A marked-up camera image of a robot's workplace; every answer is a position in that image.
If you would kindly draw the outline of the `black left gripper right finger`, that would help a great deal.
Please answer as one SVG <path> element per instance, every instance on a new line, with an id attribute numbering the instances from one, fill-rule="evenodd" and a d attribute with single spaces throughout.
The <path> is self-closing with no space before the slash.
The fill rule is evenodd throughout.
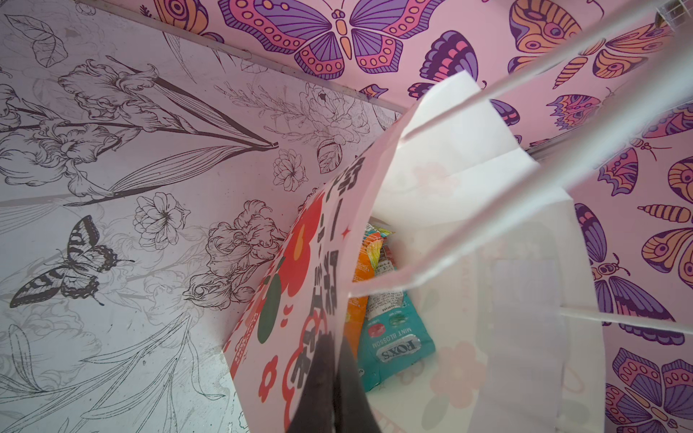
<path id="1" fill-rule="evenodd" d="M 343 338 L 333 391 L 337 433 L 381 433 L 361 382 L 350 344 Z"/>

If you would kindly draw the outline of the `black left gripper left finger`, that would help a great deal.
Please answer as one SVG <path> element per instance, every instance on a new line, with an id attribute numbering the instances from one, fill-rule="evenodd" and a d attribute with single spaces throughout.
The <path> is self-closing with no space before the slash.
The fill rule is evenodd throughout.
<path id="1" fill-rule="evenodd" d="M 319 338 L 310 371 L 287 432 L 330 433 L 334 429 L 335 346 L 330 334 Z"/>

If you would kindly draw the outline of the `teal snack packet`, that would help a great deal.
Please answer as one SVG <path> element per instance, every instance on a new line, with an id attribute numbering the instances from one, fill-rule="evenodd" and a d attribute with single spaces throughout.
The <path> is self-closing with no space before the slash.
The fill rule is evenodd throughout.
<path id="1" fill-rule="evenodd" d="M 368 298 L 357 350 L 357 369 L 366 392 L 436 352 L 407 292 Z"/>

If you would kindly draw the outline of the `white paper bag with flower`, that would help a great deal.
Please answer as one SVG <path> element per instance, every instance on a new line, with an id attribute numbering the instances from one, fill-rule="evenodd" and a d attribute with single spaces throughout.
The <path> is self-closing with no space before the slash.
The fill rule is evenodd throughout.
<path id="1" fill-rule="evenodd" d="M 599 423 L 621 432 L 689 424 L 687 364 L 620 355 L 627 384 L 607 383 L 604 323 L 649 335 L 691 328 L 618 312 L 593 278 L 583 240 L 592 216 L 568 195 L 632 127 L 692 89 L 691 8 L 655 7 L 675 33 L 656 67 L 662 78 L 642 77 L 545 165 L 514 142 L 489 103 L 527 74 L 488 90 L 463 74 L 317 191 L 224 347 L 251 431 L 287 431 L 323 335 L 334 340 L 337 374 L 351 299 L 400 290 L 436 290 L 440 304 L 423 317 L 436 347 L 469 337 L 487 356 L 487 374 L 471 405 L 440 423 L 433 390 L 384 384 L 367 397 L 376 421 L 409 432 L 578 432 L 562 391 L 574 367 Z"/>

